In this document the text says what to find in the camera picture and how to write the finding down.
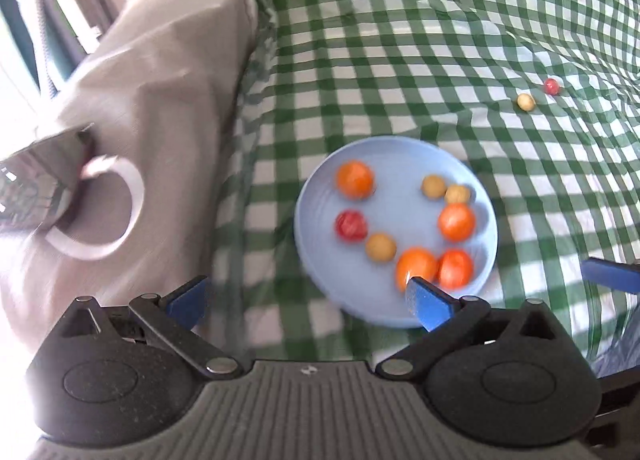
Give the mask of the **large orange fruit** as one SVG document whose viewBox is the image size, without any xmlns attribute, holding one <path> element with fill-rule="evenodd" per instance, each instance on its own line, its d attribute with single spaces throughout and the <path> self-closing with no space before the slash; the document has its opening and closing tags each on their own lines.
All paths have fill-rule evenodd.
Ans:
<svg viewBox="0 0 640 460">
<path fill-rule="evenodd" d="M 438 270 L 438 259 L 431 251 L 422 246 L 413 246 L 398 258 L 395 269 L 396 286 L 400 292 L 405 292 L 412 278 L 433 281 Z"/>
</svg>

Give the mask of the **tan round fruit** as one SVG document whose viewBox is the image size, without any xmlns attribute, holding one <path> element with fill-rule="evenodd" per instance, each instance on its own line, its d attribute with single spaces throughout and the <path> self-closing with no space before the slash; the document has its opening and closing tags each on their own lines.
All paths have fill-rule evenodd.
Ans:
<svg viewBox="0 0 640 460">
<path fill-rule="evenodd" d="M 397 252 L 397 243 L 390 235 L 376 232 L 367 238 L 366 253 L 370 261 L 388 263 L 393 261 Z"/>
<path fill-rule="evenodd" d="M 516 104 L 518 105 L 518 108 L 525 112 L 531 112 L 536 108 L 535 99 L 531 94 L 527 93 L 518 94 Z"/>
</svg>

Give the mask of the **small orange fruit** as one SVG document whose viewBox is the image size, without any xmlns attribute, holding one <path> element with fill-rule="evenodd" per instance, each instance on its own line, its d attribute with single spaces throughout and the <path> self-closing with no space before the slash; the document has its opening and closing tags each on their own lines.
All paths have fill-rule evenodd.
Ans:
<svg viewBox="0 0 640 460">
<path fill-rule="evenodd" d="M 445 239 L 462 242 L 471 238 L 475 232 L 475 213 L 464 203 L 451 203 L 440 212 L 437 225 Z"/>
</svg>

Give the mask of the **red fruit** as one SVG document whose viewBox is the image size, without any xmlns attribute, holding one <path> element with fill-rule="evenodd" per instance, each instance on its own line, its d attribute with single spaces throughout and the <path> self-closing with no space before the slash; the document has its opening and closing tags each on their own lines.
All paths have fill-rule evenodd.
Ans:
<svg viewBox="0 0 640 460">
<path fill-rule="evenodd" d="M 560 84 L 556 79 L 548 78 L 544 81 L 544 92 L 550 96 L 556 96 L 561 90 Z"/>
<path fill-rule="evenodd" d="M 359 242 L 367 238 L 369 224 L 361 212 L 345 210 L 334 220 L 334 230 L 343 241 Z"/>
</svg>

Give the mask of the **light blue plate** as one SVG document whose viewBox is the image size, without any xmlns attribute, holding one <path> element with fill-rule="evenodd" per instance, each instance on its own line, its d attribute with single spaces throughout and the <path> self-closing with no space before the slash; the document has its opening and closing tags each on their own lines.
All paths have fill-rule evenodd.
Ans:
<svg viewBox="0 0 640 460">
<path fill-rule="evenodd" d="M 353 160 L 367 165 L 374 175 L 373 194 L 364 200 L 349 200 L 336 186 L 338 169 Z M 437 226 L 445 201 L 427 199 L 421 191 L 422 180 L 432 174 L 471 191 L 476 225 L 460 246 L 472 258 L 474 274 L 460 292 L 477 295 L 483 289 L 496 260 L 498 227 L 482 183 L 464 163 L 434 145 L 408 137 L 376 136 L 352 142 L 326 157 L 296 201 L 294 238 L 303 270 L 345 312 L 378 326 L 419 327 L 398 290 L 396 264 L 371 261 L 362 243 L 337 235 L 334 223 L 341 212 L 355 210 L 372 234 L 390 236 L 399 252 L 420 246 L 441 256 L 454 243 Z"/>
</svg>

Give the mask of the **black smartphone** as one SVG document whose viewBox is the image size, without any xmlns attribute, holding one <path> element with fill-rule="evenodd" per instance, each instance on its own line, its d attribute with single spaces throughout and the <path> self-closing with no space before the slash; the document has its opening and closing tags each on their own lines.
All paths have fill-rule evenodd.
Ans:
<svg viewBox="0 0 640 460">
<path fill-rule="evenodd" d="M 84 166 L 96 154 L 90 124 L 37 140 L 1 161 L 1 230 L 52 227 L 78 196 Z"/>
</svg>

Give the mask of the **green white checkered cloth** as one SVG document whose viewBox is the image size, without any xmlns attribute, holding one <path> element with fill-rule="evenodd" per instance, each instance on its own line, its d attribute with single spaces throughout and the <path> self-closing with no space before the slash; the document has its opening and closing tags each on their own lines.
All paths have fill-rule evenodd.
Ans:
<svg viewBox="0 0 640 460">
<path fill-rule="evenodd" d="M 376 362 L 416 338 L 342 313 L 293 239 L 300 188 L 327 154 L 404 135 L 485 186 L 499 233 L 489 302 L 546 301 L 600 376 L 638 364 L 638 298 L 585 282 L 580 263 L 639 256 L 639 0 L 252 1 L 257 46 L 217 216 L 216 341 Z"/>
</svg>

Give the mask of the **striped curtain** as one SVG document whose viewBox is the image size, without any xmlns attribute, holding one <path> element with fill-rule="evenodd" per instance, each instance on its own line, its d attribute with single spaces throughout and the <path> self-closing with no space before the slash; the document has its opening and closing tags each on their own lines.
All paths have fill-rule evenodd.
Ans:
<svg viewBox="0 0 640 460">
<path fill-rule="evenodd" d="M 117 15 L 115 0 L 1 0 L 1 18 L 45 98 L 58 94 Z"/>
</svg>

